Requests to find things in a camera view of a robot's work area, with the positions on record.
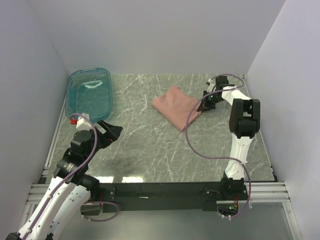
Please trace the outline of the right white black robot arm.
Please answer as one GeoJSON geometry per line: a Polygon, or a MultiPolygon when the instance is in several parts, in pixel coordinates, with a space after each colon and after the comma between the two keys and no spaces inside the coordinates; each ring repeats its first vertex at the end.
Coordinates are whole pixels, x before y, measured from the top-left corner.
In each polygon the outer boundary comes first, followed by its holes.
{"type": "Polygon", "coordinates": [[[245,193],[245,169],[250,145],[260,130],[261,102],[250,98],[229,83],[226,75],[209,79],[207,90],[197,109],[207,112],[216,108],[216,104],[226,101],[231,106],[229,131],[231,132],[230,160],[224,170],[219,193],[226,200],[245,193]]]}

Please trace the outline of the pink printed t shirt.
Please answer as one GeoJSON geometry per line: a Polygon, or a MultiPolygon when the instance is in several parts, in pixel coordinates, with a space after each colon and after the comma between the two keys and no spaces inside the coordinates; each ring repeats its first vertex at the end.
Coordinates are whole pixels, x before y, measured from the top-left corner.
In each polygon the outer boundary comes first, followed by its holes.
{"type": "Polygon", "coordinates": [[[172,86],[166,93],[156,97],[152,106],[162,114],[180,132],[184,131],[189,113],[197,100],[186,95],[176,85],[172,86]]]}

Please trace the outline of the teal transparent plastic bin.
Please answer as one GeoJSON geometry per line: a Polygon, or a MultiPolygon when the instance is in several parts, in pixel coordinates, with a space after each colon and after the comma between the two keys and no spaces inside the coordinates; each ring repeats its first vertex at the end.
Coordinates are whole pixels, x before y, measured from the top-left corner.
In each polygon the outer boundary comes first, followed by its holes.
{"type": "Polygon", "coordinates": [[[104,68],[78,70],[67,80],[65,115],[88,114],[96,123],[107,119],[113,108],[110,72],[104,68]]]}

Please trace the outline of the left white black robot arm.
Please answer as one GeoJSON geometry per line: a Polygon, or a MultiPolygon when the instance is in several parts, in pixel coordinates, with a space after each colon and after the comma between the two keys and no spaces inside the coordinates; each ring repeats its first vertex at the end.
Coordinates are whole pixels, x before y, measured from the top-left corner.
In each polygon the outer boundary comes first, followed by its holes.
{"type": "Polygon", "coordinates": [[[8,234],[8,240],[57,240],[81,206],[99,197],[100,181],[86,174],[88,164],[100,149],[118,140],[123,127],[103,120],[98,124],[104,133],[90,123],[73,135],[37,208],[19,231],[8,234]]]}

